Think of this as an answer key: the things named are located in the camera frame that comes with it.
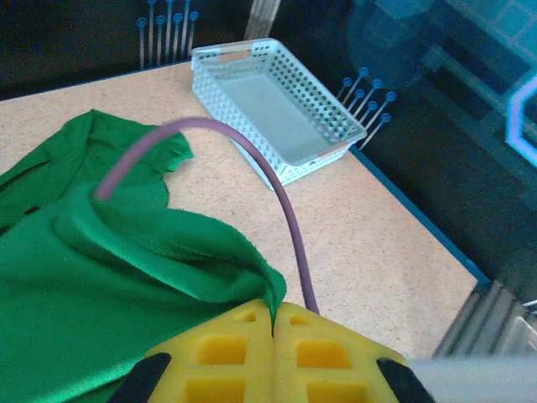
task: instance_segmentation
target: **neon light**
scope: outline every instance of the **neon light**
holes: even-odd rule
[[[521,86],[508,102],[505,141],[537,168],[537,149],[524,138],[524,104],[537,92],[537,75]]]

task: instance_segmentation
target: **speckled tabletop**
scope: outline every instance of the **speckled tabletop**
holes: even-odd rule
[[[67,120],[98,109],[141,123],[207,116],[190,64],[0,102],[0,172]],[[228,139],[185,133],[195,158],[167,178],[171,207],[242,231],[302,304],[279,202]],[[410,358],[433,352],[476,284],[473,277],[351,154],[288,186],[321,314]]]

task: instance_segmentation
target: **perforated basket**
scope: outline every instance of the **perforated basket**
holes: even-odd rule
[[[343,156],[365,128],[275,39],[197,48],[192,91],[246,136],[287,185]],[[263,178],[258,164],[238,144]]]

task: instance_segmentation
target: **yellow sponge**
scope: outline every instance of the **yellow sponge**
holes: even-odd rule
[[[313,312],[251,301],[152,348],[171,361],[149,403],[396,403],[377,366],[404,357]]]
[[[274,328],[274,402],[397,403],[377,366],[403,356],[294,304]]]
[[[149,403],[271,403],[271,329],[256,300],[152,348],[171,361]]]

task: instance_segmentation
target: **green cloth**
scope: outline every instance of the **green cloth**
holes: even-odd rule
[[[282,275],[236,229],[165,208],[160,172],[107,202],[86,172],[13,216],[0,237],[1,402],[97,402],[148,349],[235,306],[263,298],[274,319]]]
[[[0,176],[0,233],[26,212],[55,202],[75,186],[102,179],[128,147],[154,127],[95,110],[71,119]],[[122,186],[157,181],[152,197],[167,206],[162,177],[191,157],[188,143],[178,134],[151,149]]]

